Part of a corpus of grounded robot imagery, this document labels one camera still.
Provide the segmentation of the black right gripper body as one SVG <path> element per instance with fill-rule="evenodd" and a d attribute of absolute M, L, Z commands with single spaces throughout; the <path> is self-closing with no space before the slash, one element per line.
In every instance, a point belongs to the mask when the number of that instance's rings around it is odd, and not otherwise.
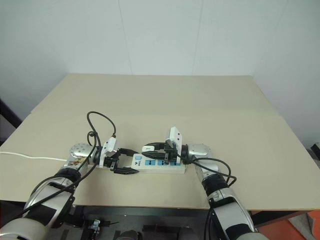
<path fill-rule="evenodd" d="M 181 144 L 172 140 L 166 140 L 164 143 L 164 161 L 179 162 L 181 157 Z"/>

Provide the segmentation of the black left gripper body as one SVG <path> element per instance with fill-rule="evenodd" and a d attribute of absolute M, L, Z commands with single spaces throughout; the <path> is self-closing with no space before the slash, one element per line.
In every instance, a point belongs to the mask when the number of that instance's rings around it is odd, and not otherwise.
<path fill-rule="evenodd" d="M 121 155 L 121 149 L 116 151 L 107 152 L 103 160 L 103 166 L 109 168 L 114 173 L 121 173 L 122 169 L 118 167 Z"/>

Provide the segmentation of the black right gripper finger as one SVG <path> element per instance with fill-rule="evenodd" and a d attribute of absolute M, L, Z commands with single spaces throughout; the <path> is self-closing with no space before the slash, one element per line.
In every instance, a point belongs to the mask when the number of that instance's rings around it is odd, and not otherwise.
<path fill-rule="evenodd" d="M 162 150 L 165 148 L 164 142 L 152 142 L 144 145 L 142 150 Z"/>
<path fill-rule="evenodd" d="M 164 159 L 166 154 L 158 151 L 145 151 L 143 155 L 150 159 Z"/>

